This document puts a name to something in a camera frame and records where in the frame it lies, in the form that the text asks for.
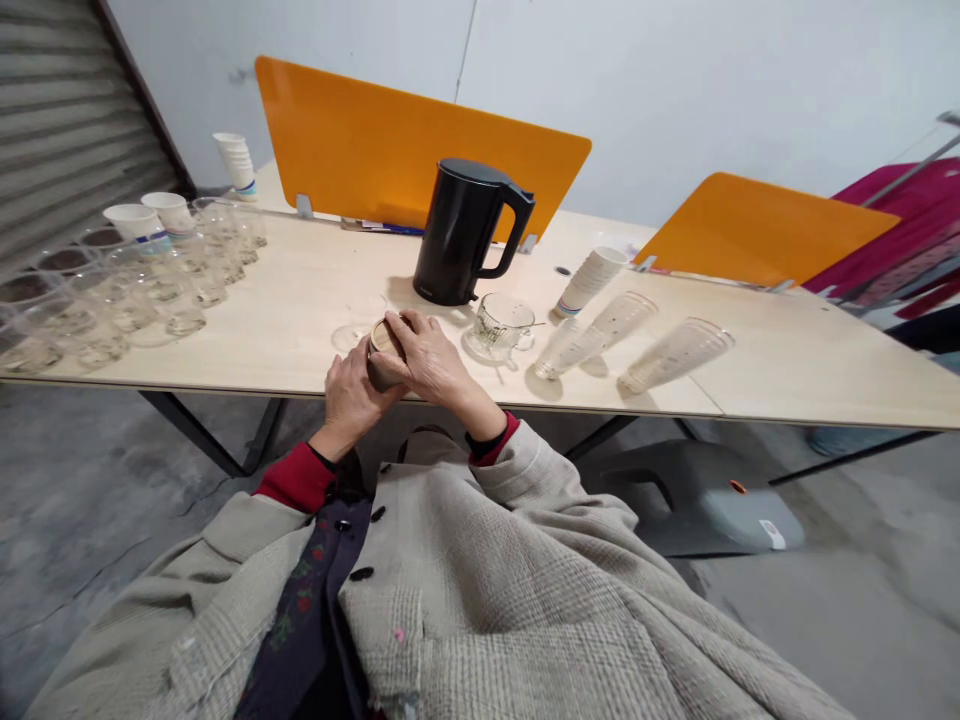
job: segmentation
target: white wall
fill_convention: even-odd
[[[453,101],[473,0],[109,0],[187,170],[229,185],[211,133],[273,149],[258,55]]]
[[[958,28],[957,0],[478,0],[458,101],[592,138],[564,207],[660,225],[717,170],[830,195],[897,156],[960,107]]]
[[[717,170],[830,195],[960,107],[957,0],[109,2],[199,185],[218,130],[272,156],[259,54],[586,135],[564,206],[651,225]]]

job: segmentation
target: black electric kettle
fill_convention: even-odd
[[[513,230],[500,263],[484,268],[504,204],[516,214]],[[533,193],[524,192],[495,168],[460,158],[441,160],[413,275],[414,289],[437,305],[475,300],[473,288],[479,278],[498,278],[510,267],[534,205]]]

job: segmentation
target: kettle handle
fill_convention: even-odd
[[[533,199],[533,193],[525,193],[513,183],[500,186],[500,197],[505,204],[513,208],[516,217],[513,220],[513,229],[510,231],[506,247],[503,248],[500,263],[495,268],[480,268],[477,270],[477,277],[485,280],[501,277],[510,268],[513,256],[517,254],[517,249],[520,247],[523,231],[527,229],[527,222],[530,220],[533,208],[537,204],[537,201]]]

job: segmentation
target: wrinkled hand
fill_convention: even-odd
[[[339,462],[407,393],[403,385],[377,392],[367,374],[369,347],[368,335],[346,359],[337,355],[327,371],[327,419],[310,444],[331,462]]]
[[[456,346],[447,339],[435,318],[416,310],[402,310],[409,327],[399,315],[388,312],[386,321],[403,346],[406,362],[394,355],[374,353],[371,361],[389,370],[424,400],[453,409],[464,391],[476,383],[463,366]]]

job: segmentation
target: metal roller shutter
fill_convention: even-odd
[[[0,272],[178,184],[93,6],[0,0]]]

